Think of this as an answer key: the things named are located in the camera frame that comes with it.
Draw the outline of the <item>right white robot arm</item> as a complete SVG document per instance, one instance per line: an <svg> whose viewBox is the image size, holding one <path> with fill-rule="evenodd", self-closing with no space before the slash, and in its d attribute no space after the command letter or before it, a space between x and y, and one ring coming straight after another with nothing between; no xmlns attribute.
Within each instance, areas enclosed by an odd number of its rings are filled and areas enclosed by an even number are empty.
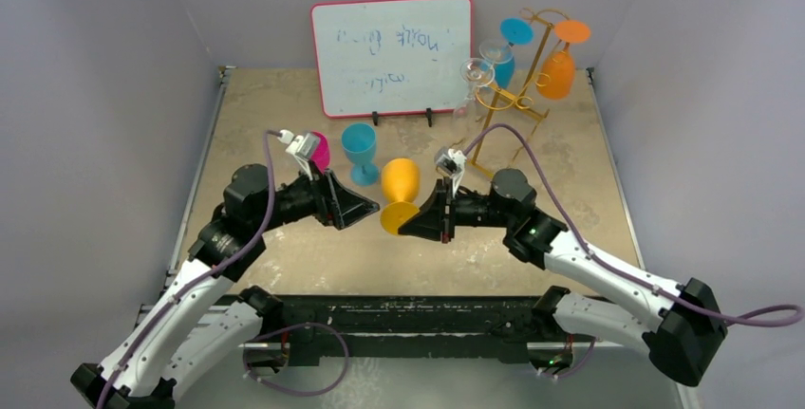
<svg viewBox="0 0 805 409"><path fill-rule="evenodd" d="M587 335L627 346L668 378L695 387L727 336L711 287L679 283L634 267L576 237L568 225L536 205L536 191L517 169L503 169L488 194L439 179L425 203L396 227L400 235L447 243L461 227L502 228L502 243L517 260L570 278L602 301L564 289L533 315L535 332L554 340Z"/></svg>

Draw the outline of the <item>orange wine glass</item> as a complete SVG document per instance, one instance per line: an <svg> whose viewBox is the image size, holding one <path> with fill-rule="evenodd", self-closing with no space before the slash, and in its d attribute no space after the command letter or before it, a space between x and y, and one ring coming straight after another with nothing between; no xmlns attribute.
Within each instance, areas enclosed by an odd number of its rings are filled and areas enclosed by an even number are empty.
<svg viewBox="0 0 805 409"><path fill-rule="evenodd" d="M585 43L590 37L590 28L578 20L564 20L555 25L557 44L545 59L536 76L537 92L549 100L561 100L571 92L575 62L571 47Z"/></svg>

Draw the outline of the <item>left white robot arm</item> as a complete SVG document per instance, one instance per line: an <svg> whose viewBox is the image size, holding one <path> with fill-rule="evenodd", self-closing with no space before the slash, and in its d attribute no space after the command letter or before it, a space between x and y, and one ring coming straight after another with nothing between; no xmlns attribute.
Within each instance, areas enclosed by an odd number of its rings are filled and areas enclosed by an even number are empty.
<svg viewBox="0 0 805 409"><path fill-rule="evenodd" d="M343 230L379 209L330 170L275 185L269 167L238 168L170 287L114 352L81 364L72 385L93 408L174 407L229 349L253 338L272 341L286 326L283 303L256 286L206 327L197 325L265 251L264 232L306 217Z"/></svg>

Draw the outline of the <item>light blue wine glass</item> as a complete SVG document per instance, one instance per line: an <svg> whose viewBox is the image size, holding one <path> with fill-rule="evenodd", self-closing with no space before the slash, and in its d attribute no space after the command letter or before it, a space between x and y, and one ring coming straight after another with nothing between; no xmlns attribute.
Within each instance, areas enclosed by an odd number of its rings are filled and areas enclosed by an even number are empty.
<svg viewBox="0 0 805 409"><path fill-rule="evenodd" d="M373 127L366 123L353 123L341 135L341 144L348 161L352 164L350 178L358 186L369 186L380 176L373 159L377 139Z"/></svg>

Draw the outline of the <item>yellow wine glass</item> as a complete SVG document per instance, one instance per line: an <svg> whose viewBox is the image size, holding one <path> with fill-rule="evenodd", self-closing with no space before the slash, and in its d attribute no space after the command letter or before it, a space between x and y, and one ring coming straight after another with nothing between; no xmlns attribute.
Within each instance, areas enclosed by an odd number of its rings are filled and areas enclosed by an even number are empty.
<svg viewBox="0 0 805 409"><path fill-rule="evenodd" d="M383 229L398 235L399 228L420 212L415 200L420 190L420 169L410 158L395 158L381 172L381 186L386 205L380 213Z"/></svg>

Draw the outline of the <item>pink wine glass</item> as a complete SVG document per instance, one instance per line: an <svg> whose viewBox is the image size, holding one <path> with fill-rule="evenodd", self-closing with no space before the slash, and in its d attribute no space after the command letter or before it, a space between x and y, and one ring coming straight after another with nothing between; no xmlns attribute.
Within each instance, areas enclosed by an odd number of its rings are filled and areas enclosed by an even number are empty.
<svg viewBox="0 0 805 409"><path fill-rule="evenodd" d="M311 162L318 168L320 172L324 172L330 164L330 150L327 137L317 131L310 132L318 139L318 144L313 151L310 158Z"/></svg>

